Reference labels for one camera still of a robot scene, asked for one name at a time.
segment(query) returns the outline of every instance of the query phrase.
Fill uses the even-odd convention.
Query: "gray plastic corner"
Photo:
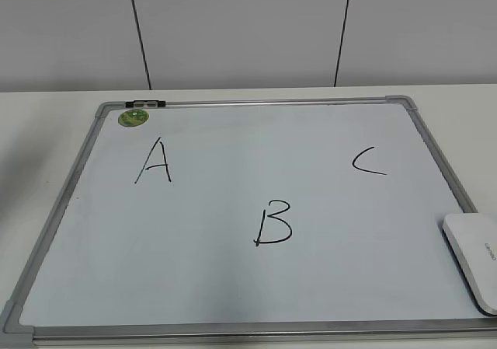
[[[122,110],[125,102],[105,102],[100,104],[99,109],[95,112],[96,118],[105,118],[111,110]]]
[[[0,348],[35,347],[34,328],[19,324],[21,306],[8,300],[0,314]]]
[[[406,110],[418,110],[414,101],[406,95],[389,95],[385,96],[387,103],[401,104]]]

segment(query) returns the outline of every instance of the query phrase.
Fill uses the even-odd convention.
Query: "white table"
[[[478,210],[497,221],[497,85],[0,93],[0,306],[9,298],[97,106],[134,99],[304,99],[407,95]],[[332,348],[494,348],[497,339],[309,343]],[[297,348],[301,344],[250,347]]]

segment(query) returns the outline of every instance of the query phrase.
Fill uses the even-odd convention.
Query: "white wall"
[[[0,0],[0,91],[146,88],[130,0]]]
[[[339,86],[497,82],[497,0],[350,0]]]
[[[135,0],[154,89],[332,86],[346,0]],[[497,81],[497,0],[349,0],[338,86]],[[147,89],[131,0],[0,0],[0,92]]]
[[[332,86],[346,0],[136,0],[154,89]]]

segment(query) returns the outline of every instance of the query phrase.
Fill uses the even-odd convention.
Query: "green round sticker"
[[[135,127],[144,124],[147,120],[148,112],[146,110],[127,110],[119,115],[117,122],[124,127]]]

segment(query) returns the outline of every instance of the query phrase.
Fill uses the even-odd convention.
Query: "whiteboard surface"
[[[149,110],[100,131],[20,318],[34,326],[482,317],[461,212],[397,104]],[[163,167],[138,173],[162,137]],[[386,173],[379,175],[357,165]],[[147,166],[162,163],[156,148]],[[255,246],[262,211],[293,235]],[[265,221],[261,240],[287,227]]]

